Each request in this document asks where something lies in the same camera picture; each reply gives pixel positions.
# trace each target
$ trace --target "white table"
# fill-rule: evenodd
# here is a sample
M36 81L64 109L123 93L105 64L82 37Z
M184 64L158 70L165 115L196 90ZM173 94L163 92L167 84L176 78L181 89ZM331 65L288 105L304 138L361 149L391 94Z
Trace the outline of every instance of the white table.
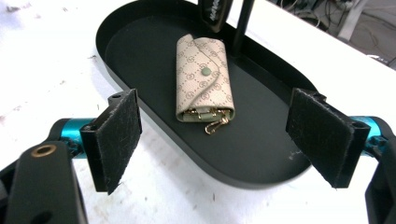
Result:
M121 91L94 39L126 2L0 0L0 169L44 140L56 120L95 118ZM234 1L228 23L236 24L240 7ZM256 0L247 33L305 74L329 104L396 130L394 71L266 1ZM142 118L141 140L111 196L95 192L88 163L74 160L91 223L367 223L374 159L360 159L349 189L332 189L314 168L265 189L238 189L203 172Z

